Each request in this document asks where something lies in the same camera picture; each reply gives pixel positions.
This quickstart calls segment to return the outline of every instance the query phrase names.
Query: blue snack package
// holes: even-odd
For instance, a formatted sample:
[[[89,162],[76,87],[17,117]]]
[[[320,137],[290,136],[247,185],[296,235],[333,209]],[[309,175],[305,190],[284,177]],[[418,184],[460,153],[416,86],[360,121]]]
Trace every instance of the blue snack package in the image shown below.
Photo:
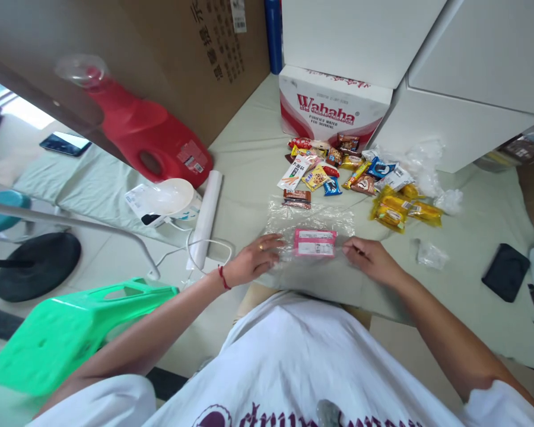
[[[396,168],[397,164],[385,164],[380,160],[378,156],[374,157],[372,164],[366,172],[368,175],[373,176],[376,180],[381,180],[384,176],[388,175]]]
[[[342,194],[338,186],[338,178],[329,177],[330,181],[325,182],[325,196],[337,196]]]

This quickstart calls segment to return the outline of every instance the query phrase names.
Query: smartphone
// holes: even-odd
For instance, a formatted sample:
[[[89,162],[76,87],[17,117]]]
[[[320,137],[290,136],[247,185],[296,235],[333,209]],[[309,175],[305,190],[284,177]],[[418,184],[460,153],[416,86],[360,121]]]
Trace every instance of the smartphone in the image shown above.
[[[67,133],[53,132],[43,142],[40,147],[67,154],[73,157],[79,157],[89,148],[91,141],[81,136],[69,135]]]
[[[501,243],[482,282],[506,302],[514,302],[530,261],[511,245]]]

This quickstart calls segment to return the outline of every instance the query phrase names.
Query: green plastic stool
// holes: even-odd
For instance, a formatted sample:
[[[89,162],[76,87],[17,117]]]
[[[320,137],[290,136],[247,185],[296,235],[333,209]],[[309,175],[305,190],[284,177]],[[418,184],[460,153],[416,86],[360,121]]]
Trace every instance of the green plastic stool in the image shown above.
[[[105,299],[115,291],[121,298]],[[116,326],[150,313],[179,293],[141,278],[47,299],[0,352],[0,385],[32,396],[54,392],[89,359]]]

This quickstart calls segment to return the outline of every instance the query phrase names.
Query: white tube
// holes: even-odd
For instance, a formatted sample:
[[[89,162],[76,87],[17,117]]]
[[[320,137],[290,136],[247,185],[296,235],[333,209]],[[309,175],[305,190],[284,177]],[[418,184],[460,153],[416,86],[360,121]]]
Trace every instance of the white tube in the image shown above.
[[[202,200],[202,207],[196,222],[196,228],[192,236],[192,241],[209,239],[212,234],[212,226],[214,224],[215,209],[218,205],[218,197],[220,196],[221,179],[223,175],[217,170],[212,170],[208,176],[208,185]],[[198,244],[190,246],[190,254],[194,263],[201,269],[204,268],[206,255],[208,254],[209,242],[203,241]],[[188,259],[186,270],[194,270],[196,266]]]
[[[94,222],[81,221],[80,219],[66,218],[65,216],[50,215],[48,213],[45,214],[43,212],[36,212],[36,211],[31,211],[29,209],[23,209],[23,208],[15,208],[13,206],[6,206],[2,204],[0,204],[0,214],[13,216],[15,218],[29,219],[34,222],[62,224],[62,225],[69,225],[70,227],[85,227],[85,228],[91,228],[97,231],[104,231],[104,232],[109,232],[113,234],[119,234],[123,237],[131,239],[132,241],[134,241],[140,246],[142,254],[146,258],[148,266],[150,267],[148,278],[152,280],[160,279],[160,272],[158,271],[158,267],[156,266],[152,257],[150,256],[150,253],[148,252],[146,245],[138,236],[132,233],[129,233],[128,231],[120,230],[114,227],[109,227],[108,225],[95,224]]]

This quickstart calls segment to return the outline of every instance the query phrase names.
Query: white cord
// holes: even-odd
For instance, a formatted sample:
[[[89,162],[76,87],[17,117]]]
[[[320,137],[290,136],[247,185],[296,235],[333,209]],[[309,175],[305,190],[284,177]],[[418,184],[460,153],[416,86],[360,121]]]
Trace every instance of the white cord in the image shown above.
[[[186,237],[186,244],[183,247],[178,248],[178,249],[174,249],[173,251],[165,253],[164,255],[162,255],[162,258],[160,258],[160,260],[156,263],[157,267],[160,264],[162,264],[162,261],[164,261],[164,258],[166,258],[168,255],[172,255],[173,253],[176,253],[176,252],[181,251],[181,250],[186,250],[186,252],[188,252],[188,258],[190,258],[190,261],[194,264],[194,266],[198,269],[198,271],[201,274],[205,275],[206,273],[204,273],[202,271],[202,269],[200,267],[198,267],[198,265],[196,264],[196,262],[192,258],[192,254],[190,253],[190,246],[192,246],[192,245],[194,245],[196,243],[203,242],[203,241],[207,241],[207,242],[210,242],[210,243],[217,243],[219,245],[222,245],[222,246],[225,246],[226,248],[228,248],[230,250],[230,254],[228,255],[227,259],[225,260],[224,265],[226,265],[231,260],[231,255],[233,254],[233,250],[231,249],[231,246],[229,246],[228,244],[220,242],[220,241],[217,241],[217,240],[210,240],[210,239],[201,239],[201,240],[189,243],[190,237],[192,236],[192,233],[194,231],[193,228],[180,228],[176,224],[174,224],[174,222],[172,221],[172,219],[170,217],[166,218],[166,223],[172,225],[173,227],[177,228],[178,230],[187,231],[188,232],[188,236]]]

